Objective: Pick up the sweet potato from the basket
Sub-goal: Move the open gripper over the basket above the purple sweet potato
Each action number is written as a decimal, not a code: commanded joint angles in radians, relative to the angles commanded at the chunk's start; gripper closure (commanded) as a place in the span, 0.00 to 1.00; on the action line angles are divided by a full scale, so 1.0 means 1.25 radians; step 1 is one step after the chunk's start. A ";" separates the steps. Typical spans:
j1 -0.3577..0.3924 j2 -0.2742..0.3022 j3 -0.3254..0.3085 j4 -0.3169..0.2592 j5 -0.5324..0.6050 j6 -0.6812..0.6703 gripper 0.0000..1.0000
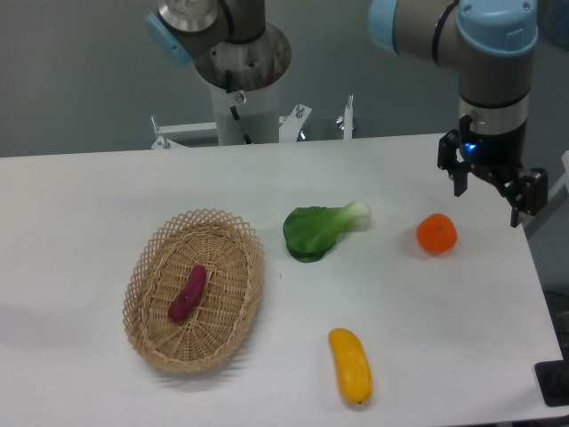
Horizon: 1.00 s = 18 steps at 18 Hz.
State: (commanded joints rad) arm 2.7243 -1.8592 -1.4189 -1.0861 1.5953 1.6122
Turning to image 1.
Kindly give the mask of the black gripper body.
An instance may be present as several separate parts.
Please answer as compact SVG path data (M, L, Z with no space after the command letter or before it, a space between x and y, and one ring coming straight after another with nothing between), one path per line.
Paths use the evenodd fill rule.
M481 180L515 180L522 167L526 122L500 134L483 134L471 130L473 119L459 120L459 151L469 170Z

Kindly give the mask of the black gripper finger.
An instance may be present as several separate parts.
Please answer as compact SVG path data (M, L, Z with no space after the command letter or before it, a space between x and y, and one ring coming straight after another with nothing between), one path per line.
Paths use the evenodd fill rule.
M510 226L516 228L526 217L534 217L548 203L548 172L543 168L519 170L510 180L498 180L497 190L511 207Z
M453 194L460 197L468 188L469 164L460 161L459 131L452 129L439 140L437 149L437 167L447 171L449 179L453 182Z

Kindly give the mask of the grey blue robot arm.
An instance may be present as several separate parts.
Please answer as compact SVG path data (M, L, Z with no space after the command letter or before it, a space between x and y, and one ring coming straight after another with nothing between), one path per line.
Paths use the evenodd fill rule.
M278 116L259 101L286 72L291 47L269 24L262 1L161 1L146 18L170 61L193 64L214 91L221 144L276 141ZM548 201L543 169L525 169L534 1L373 1L367 27L381 48L429 60L459 77L459 123L439 142L437 166L456 195L468 178L494 186L511 207L512 226Z

